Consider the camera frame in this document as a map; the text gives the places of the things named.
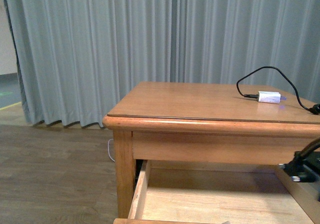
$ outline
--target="laminate floor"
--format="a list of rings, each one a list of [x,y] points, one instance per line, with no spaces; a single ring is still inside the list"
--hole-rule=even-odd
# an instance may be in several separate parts
[[[112,132],[32,127],[21,106],[8,109],[0,110],[0,224],[113,223]]]
[[[0,108],[20,101],[18,75],[16,73],[0,75]]]

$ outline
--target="wooden drawer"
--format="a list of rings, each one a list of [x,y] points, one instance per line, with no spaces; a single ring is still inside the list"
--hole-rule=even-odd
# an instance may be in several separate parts
[[[129,217],[115,224],[320,223],[319,202],[305,208],[313,222],[284,185],[299,200],[300,187],[275,166],[145,161]]]

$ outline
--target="white adapter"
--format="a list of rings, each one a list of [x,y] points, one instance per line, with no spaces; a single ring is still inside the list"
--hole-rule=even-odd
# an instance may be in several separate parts
[[[281,100],[286,100],[286,97],[279,92],[259,91],[257,100],[260,103],[280,103]]]

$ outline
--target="black cable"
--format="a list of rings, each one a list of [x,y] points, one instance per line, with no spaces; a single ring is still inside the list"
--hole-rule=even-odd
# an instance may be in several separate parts
[[[306,159],[307,156],[310,155],[314,150],[320,148],[320,137],[317,139],[314,139],[312,142],[310,142],[303,150],[299,153],[299,156],[301,159]]]
[[[284,73],[282,73],[282,71],[281,71],[280,69],[278,69],[278,68],[276,68],[276,67],[273,67],[273,66],[263,66],[263,67],[261,67],[261,68],[256,69],[255,71],[251,72],[250,74],[246,75],[245,77],[239,79],[238,82],[236,83],[236,86],[237,86],[236,88],[237,88],[237,90],[238,90],[238,92],[239,92],[239,94],[240,94],[241,96],[243,96],[243,97],[245,97],[245,98],[258,98],[258,95],[256,95],[256,94],[242,94],[241,91],[240,91],[240,89],[239,89],[239,83],[240,83],[242,80],[248,78],[250,75],[252,75],[252,74],[254,74],[255,72],[258,72],[259,70],[264,69],[264,68],[271,68],[271,69],[277,70],[277,71],[282,75],[282,77],[285,78],[286,81],[288,81],[288,83],[289,83],[289,84],[292,86],[292,88],[294,89],[294,91],[295,91],[295,93],[296,93],[296,94],[295,94],[295,95],[296,95],[296,99],[298,100],[298,103],[300,104],[300,106],[301,106],[302,108],[304,108],[305,110],[311,112],[311,110],[310,110],[309,108],[305,107],[305,106],[301,103],[300,98],[299,98],[299,94],[298,94],[298,90],[297,90],[297,88],[295,87],[295,85],[285,76]]]

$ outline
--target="white cable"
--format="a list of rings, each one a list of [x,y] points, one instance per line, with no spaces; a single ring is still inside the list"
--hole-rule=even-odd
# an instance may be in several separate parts
[[[111,155],[110,155],[110,141],[111,141],[111,140],[113,140],[113,138],[109,139],[109,141],[108,141],[108,155],[109,155],[109,157],[110,157],[110,159],[111,159],[112,161],[116,162],[116,161],[111,157]]]

